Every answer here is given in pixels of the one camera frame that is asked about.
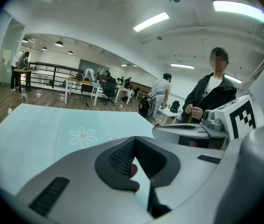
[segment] white flower print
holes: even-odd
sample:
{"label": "white flower print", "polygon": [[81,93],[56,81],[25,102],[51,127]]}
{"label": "white flower print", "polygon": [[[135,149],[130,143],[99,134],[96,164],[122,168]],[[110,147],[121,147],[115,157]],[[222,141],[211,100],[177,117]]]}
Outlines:
{"label": "white flower print", "polygon": [[82,148],[87,148],[90,146],[89,142],[96,142],[98,140],[95,136],[92,136],[94,132],[95,130],[93,129],[85,131],[85,127],[80,126],[78,132],[74,130],[69,132],[72,136],[74,136],[74,138],[70,139],[69,144],[76,145],[80,143]]}

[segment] table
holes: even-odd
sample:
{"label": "table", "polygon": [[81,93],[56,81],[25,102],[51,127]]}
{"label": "table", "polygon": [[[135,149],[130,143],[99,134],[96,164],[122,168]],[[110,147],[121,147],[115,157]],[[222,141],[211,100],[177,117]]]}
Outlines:
{"label": "table", "polygon": [[147,93],[144,93],[144,92],[138,91],[138,92],[137,92],[136,99],[138,98],[139,93],[141,93],[141,94],[143,94],[143,95],[147,95]]}
{"label": "table", "polygon": [[114,137],[153,138],[153,128],[137,112],[20,104],[0,124],[0,187],[16,195],[32,177],[72,152]]}
{"label": "table", "polygon": [[164,124],[166,123],[167,118],[170,118],[170,117],[174,117],[174,120],[172,121],[172,124],[174,124],[175,121],[176,121],[177,119],[179,119],[180,116],[182,115],[181,113],[172,113],[172,112],[170,111],[170,109],[168,109],[168,108],[165,108],[165,109],[161,109],[161,108],[159,108],[158,111],[159,111],[161,114],[164,114],[164,115],[165,115],[165,118],[162,120],[161,125],[164,125]]}
{"label": "table", "polygon": [[132,90],[129,90],[129,89],[127,89],[127,88],[124,88],[124,87],[121,87],[121,86],[118,86],[118,85],[117,85],[116,88],[117,88],[118,92],[117,92],[117,96],[116,96],[116,98],[115,98],[114,103],[117,102],[119,93],[120,93],[121,91],[126,91],[126,92],[129,92],[129,93],[130,93],[130,94],[129,94],[129,97],[128,97],[128,99],[127,99],[127,102],[126,102],[126,104],[128,104],[128,103],[129,103],[129,100],[130,100],[130,98],[131,98]]}
{"label": "table", "polygon": [[90,96],[91,98],[93,98],[94,89],[95,89],[95,87],[97,87],[96,94],[95,94],[95,100],[94,100],[94,106],[96,106],[96,102],[97,102],[97,98],[98,98],[99,85],[93,85],[92,82],[90,82],[90,81],[77,80],[77,79],[74,79],[72,76],[68,77],[66,79],[66,81],[67,81],[67,83],[66,83],[66,91],[65,91],[65,104],[67,104],[68,92],[69,92],[69,94],[71,94],[71,88],[72,88],[73,82],[79,82],[79,83],[83,83],[85,85],[89,85],[89,86],[93,87],[93,90],[91,91],[91,96]]}
{"label": "table", "polygon": [[31,73],[34,71],[38,71],[37,69],[28,69],[28,70],[20,70],[20,69],[14,69],[14,71],[19,72],[19,92],[21,93],[21,74],[26,74],[26,88],[28,87],[28,91],[30,91],[30,79],[31,79]]}

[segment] white table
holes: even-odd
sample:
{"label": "white table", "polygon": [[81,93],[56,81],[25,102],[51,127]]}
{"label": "white table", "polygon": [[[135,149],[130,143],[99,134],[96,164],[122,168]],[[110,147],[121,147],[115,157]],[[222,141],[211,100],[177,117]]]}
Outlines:
{"label": "white table", "polygon": [[72,77],[68,77],[66,79],[67,83],[66,83],[66,91],[65,91],[65,104],[67,104],[67,96],[68,96],[68,92],[69,94],[71,94],[71,89],[72,89],[72,84],[73,82],[79,82],[79,83],[82,83],[82,84],[85,84],[85,85],[89,85],[89,86],[92,86],[93,89],[91,91],[91,98],[93,98],[93,95],[94,95],[94,89],[95,87],[97,88],[96,90],[96,94],[95,94],[95,100],[94,100],[94,107],[96,106],[96,102],[97,102],[97,98],[98,98],[98,91],[99,91],[99,85],[93,85],[92,82],[90,81],[85,81],[85,80],[77,80],[77,79],[74,79]]}
{"label": "white table", "polygon": [[131,98],[131,95],[132,95],[132,90],[126,89],[126,88],[121,87],[121,86],[117,86],[116,88],[117,88],[118,92],[117,92],[117,96],[116,96],[116,98],[115,98],[114,103],[117,102],[119,93],[120,93],[121,91],[126,91],[126,92],[129,92],[129,97],[128,97],[128,99],[127,99],[127,103],[126,103],[126,104],[128,104],[128,103],[129,103],[129,100],[130,100],[130,98]]}
{"label": "white table", "polygon": [[136,99],[138,98],[139,93],[141,93],[141,94],[143,94],[143,95],[147,95],[147,93],[144,93],[144,92],[138,91],[138,92],[137,92]]}
{"label": "white table", "polygon": [[168,108],[165,108],[165,109],[161,109],[161,108],[159,108],[159,110],[158,110],[161,114],[164,114],[165,115],[165,118],[162,120],[162,122],[161,122],[161,125],[164,125],[165,123],[166,123],[166,121],[167,121],[167,118],[170,118],[170,117],[174,117],[174,120],[172,121],[172,124],[174,124],[175,123],[175,121],[177,120],[177,119],[179,119],[180,117],[181,117],[181,113],[179,113],[179,112],[177,112],[177,113],[172,113],[171,111],[170,111],[170,109],[168,109]]}

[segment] man in black jacket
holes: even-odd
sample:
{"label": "man in black jacket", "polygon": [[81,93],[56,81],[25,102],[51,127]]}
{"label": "man in black jacket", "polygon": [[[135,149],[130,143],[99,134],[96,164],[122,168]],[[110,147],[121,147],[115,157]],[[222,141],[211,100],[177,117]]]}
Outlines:
{"label": "man in black jacket", "polygon": [[199,124],[205,110],[213,110],[236,98],[236,88],[224,77],[228,64],[229,55],[225,49],[214,48],[210,56],[214,73],[201,79],[187,96],[181,123]]}

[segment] person's hand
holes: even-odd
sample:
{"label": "person's hand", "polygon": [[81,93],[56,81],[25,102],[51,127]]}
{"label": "person's hand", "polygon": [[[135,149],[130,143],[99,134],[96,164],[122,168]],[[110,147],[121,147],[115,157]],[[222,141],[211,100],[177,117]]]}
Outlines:
{"label": "person's hand", "polygon": [[[138,168],[137,168],[137,166],[133,163],[132,165],[131,165],[131,173],[130,173],[130,178],[132,178],[132,177],[134,177],[136,174],[137,174],[137,171],[138,171]],[[137,182],[137,181],[133,181],[134,182],[134,184],[135,184],[135,192],[137,192],[138,190],[139,190],[139,188],[140,188],[140,185],[139,185],[139,182]]]}
{"label": "person's hand", "polygon": [[192,117],[193,117],[194,119],[201,120],[201,118],[202,118],[202,114],[203,114],[203,111],[202,111],[201,108],[193,107],[191,113],[192,113]]}
{"label": "person's hand", "polygon": [[186,114],[190,114],[192,109],[193,109],[193,105],[192,104],[188,104],[186,109],[185,109]]}

